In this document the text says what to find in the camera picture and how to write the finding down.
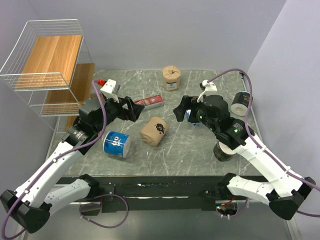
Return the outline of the brown roll with label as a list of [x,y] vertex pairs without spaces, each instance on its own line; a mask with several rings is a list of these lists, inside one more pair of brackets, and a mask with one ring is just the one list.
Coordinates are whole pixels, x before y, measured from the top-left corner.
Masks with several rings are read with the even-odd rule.
[[163,87],[167,91],[177,90],[180,86],[181,82],[181,72],[180,70],[174,66],[169,65],[163,68]]

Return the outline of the brown roll with cartoon print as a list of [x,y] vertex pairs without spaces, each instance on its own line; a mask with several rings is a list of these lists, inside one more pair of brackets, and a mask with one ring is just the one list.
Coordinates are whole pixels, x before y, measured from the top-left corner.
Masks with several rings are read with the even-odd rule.
[[166,132],[169,125],[160,117],[152,117],[140,131],[141,139],[151,145],[157,146]]

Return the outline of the blue paper roll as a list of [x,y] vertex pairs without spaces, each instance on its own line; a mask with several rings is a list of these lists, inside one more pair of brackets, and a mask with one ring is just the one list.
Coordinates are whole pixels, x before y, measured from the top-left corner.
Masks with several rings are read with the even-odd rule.
[[188,109],[188,110],[185,111],[185,115],[186,115],[187,121],[188,121],[192,126],[200,126],[200,125],[201,125],[200,122],[192,123],[192,122],[189,121],[190,114],[191,114],[191,110],[190,110],[190,109]]
[[116,131],[109,131],[102,142],[106,154],[126,158],[131,147],[131,136]]

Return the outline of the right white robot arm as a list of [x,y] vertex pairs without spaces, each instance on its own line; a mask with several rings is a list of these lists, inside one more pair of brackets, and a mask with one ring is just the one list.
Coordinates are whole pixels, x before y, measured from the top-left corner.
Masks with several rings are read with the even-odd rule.
[[220,181],[218,193],[223,199],[242,196],[264,203],[280,218],[291,220],[300,206],[316,187],[311,177],[302,177],[281,162],[263,144],[257,134],[245,122],[231,116],[228,103],[220,95],[209,95],[203,101],[196,96],[184,95],[173,112],[182,122],[189,110],[188,121],[202,123],[214,133],[222,152],[239,154],[253,165],[266,182],[242,178],[233,173]]

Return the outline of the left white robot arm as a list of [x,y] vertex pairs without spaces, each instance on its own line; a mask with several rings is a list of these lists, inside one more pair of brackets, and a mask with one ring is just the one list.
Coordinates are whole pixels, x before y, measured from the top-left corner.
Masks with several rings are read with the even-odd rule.
[[86,100],[73,126],[44,164],[16,190],[7,189],[1,194],[7,218],[13,218],[24,231],[32,234],[68,204],[81,199],[94,201],[102,189],[99,181],[88,174],[60,190],[52,191],[52,188],[102,137],[107,125],[115,119],[135,122],[143,109],[144,106],[134,103],[128,96],[119,101],[99,97]]

